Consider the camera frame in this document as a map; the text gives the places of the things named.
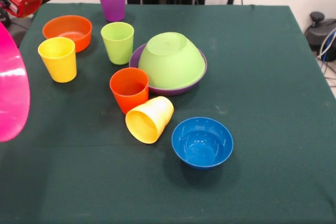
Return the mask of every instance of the green cup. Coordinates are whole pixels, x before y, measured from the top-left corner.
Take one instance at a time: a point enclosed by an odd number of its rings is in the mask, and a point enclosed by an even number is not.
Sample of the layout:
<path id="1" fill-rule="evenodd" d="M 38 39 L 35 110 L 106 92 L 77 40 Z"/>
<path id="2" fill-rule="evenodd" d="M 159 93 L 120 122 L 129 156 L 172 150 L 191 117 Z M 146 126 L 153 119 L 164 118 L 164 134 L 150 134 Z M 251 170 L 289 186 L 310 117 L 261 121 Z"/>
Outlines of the green cup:
<path id="1" fill-rule="evenodd" d="M 134 28 L 125 22 L 114 22 L 105 25 L 100 34 L 110 61 L 127 64 L 133 53 Z"/>

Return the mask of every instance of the purple cup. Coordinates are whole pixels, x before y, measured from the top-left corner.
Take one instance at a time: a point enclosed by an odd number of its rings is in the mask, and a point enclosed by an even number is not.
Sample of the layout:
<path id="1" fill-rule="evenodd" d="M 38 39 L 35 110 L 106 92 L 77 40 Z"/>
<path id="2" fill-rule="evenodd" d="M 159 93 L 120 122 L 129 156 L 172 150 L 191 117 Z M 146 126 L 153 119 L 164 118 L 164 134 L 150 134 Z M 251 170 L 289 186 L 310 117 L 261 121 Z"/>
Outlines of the purple cup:
<path id="1" fill-rule="evenodd" d="M 135 50 L 133 52 L 133 55 L 131 56 L 131 59 L 130 59 L 130 62 L 129 62 L 129 67 L 130 68 L 138 68 L 139 61 L 140 61 L 140 58 L 141 58 L 141 54 L 142 54 L 142 51 L 145 49 L 145 47 L 146 47 L 146 44 L 143 44 L 142 46 L 140 46 L 139 48 L 137 48 L 137 50 Z M 178 94 L 185 93 L 188 90 L 192 89 L 204 77 L 204 75 L 206 73 L 206 70 L 208 68 L 208 62 L 205 58 L 205 55 L 202 53 L 202 51 L 200 51 L 200 53 L 201 53 L 201 55 L 204 59 L 204 62 L 205 62 L 205 70 L 204 70 L 202 76 L 198 80 L 196 80 L 194 83 L 191 83 L 189 86 L 179 88 L 179 89 L 159 89 L 159 88 L 149 86 L 149 91 L 154 93 L 154 94 L 158 94 L 158 95 L 172 96 L 172 95 L 178 95 Z"/>
<path id="2" fill-rule="evenodd" d="M 126 0 L 100 0 L 100 4 L 107 21 L 117 22 L 125 18 Z"/>

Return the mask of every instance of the tipped-over yellow cup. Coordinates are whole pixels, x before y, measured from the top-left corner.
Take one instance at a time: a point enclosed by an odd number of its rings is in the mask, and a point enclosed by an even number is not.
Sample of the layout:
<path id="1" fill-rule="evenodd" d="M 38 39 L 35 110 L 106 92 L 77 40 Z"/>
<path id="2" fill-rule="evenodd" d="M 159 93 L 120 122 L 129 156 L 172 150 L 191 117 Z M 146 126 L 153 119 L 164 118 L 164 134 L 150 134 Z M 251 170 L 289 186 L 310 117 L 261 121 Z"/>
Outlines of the tipped-over yellow cup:
<path id="1" fill-rule="evenodd" d="M 145 144 L 155 143 L 174 113 L 174 106 L 166 97 L 156 97 L 130 110 L 126 125 L 130 133 Z"/>
<path id="2" fill-rule="evenodd" d="M 54 81 L 64 83 L 76 77 L 75 47 L 75 43 L 65 37 L 47 39 L 38 47 L 38 53 Z"/>

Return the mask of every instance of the floor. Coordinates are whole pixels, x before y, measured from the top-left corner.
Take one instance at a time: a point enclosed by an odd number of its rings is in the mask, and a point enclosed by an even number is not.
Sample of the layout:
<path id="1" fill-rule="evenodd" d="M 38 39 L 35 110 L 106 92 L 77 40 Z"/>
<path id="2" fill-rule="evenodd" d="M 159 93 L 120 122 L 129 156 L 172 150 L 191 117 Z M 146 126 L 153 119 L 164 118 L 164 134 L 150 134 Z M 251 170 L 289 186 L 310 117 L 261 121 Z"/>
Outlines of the floor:
<path id="1" fill-rule="evenodd" d="M 328 66 L 330 66 L 336 71 L 336 60 L 332 62 L 328 62 Z M 325 64 L 323 64 L 321 71 L 323 73 L 325 72 L 324 76 L 326 77 L 327 83 L 329 84 L 330 89 L 336 98 L 336 73 L 333 72 L 330 68 L 326 68 Z"/>

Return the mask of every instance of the orange cup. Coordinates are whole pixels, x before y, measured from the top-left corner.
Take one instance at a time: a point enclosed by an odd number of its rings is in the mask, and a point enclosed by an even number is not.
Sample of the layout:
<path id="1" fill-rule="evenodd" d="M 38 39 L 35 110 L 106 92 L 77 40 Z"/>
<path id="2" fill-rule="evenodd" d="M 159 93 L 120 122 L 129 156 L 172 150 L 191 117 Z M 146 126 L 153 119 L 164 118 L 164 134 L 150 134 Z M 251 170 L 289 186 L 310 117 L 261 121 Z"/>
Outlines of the orange cup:
<path id="1" fill-rule="evenodd" d="M 84 17 L 66 15 L 54 18 L 43 27 L 43 35 L 47 39 L 66 37 L 76 45 L 76 52 L 86 49 L 91 42 L 92 23 Z"/>
<path id="2" fill-rule="evenodd" d="M 149 78 L 138 68 L 124 68 L 110 79 L 110 89 L 124 114 L 148 101 Z"/>

